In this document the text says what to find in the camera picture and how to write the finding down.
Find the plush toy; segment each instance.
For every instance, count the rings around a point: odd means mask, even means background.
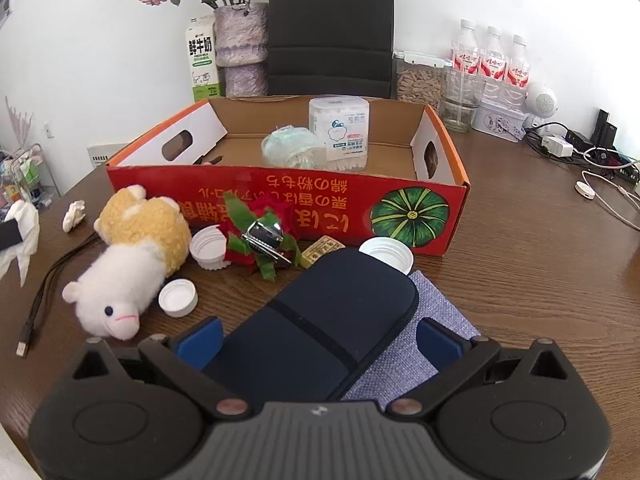
[[[142,186],[129,186],[110,198],[94,223],[109,247],[62,291],[92,335],[135,336],[140,314],[189,254],[191,232],[177,203],[145,197]]]

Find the white wall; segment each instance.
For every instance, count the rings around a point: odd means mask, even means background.
[[[32,138],[63,190],[91,170],[87,146],[130,141],[192,102],[184,31],[190,17],[209,12],[196,0],[178,8],[12,0],[12,8],[0,29],[0,97],[35,113]],[[445,55],[462,17],[476,20],[480,33],[495,25],[525,36],[532,80],[558,94],[555,118],[590,134],[603,107],[618,126],[617,145],[640,155],[640,91],[614,68],[637,53],[639,0],[396,0],[396,48]],[[0,144],[12,140],[0,102]]]

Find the white plush head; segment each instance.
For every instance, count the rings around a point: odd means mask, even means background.
[[[164,280],[164,262],[148,244],[115,244],[98,257],[77,282],[62,291],[76,304],[76,316],[88,333],[123,341],[140,328],[140,314]]]

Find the black elastic band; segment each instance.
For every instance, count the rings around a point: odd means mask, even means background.
[[[334,355],[334,357],[338,359],[348,371],[353,372],[358,367],[356,359],[354,359],[352,355],[340,345],[340,343],[329,336],[326,332],[320,330],[313,323],[300,316],[300,314],[295,310],[292,310],[279,300],[271,300],[267,303],[267,306],[275,310],[289,322],[293,323],[316,343],[322,345],[327,351],[331,352],[331,354]]]

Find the brown table surface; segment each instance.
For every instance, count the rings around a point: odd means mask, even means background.
[[[415,268],[499,342],[528,347],[538,336],[554,338],[612,427],[599,478],[640,478],[640,235],[576,193],[576,168],[550,162],[523,142],[477,132],[457,134],[454,142],[472,183],[468,202],[445,256],[417,257]],[[614,188],[602,192],[639,221]],[[104,170],[84,178],[42,216],[24,288],[15,263],[0,282],[0,422],[29,459],[25,438],[33,412],[86,337],[60,292],[96,258],[101,244],[63,269],[25,360],[15,355],[18,332],[44,273],[91,234],[111,193]],[[65,235],[62,217],[79,199],[86,201],[87,218]],[[175,320],[151,306],[136,340],[157,332],[175,335],[208,315],[232,330],[297,272],[279,272],[277,283],[267,283],[246,268],[207,272],[189,259],[179,274],[195,283],[197,309]]]

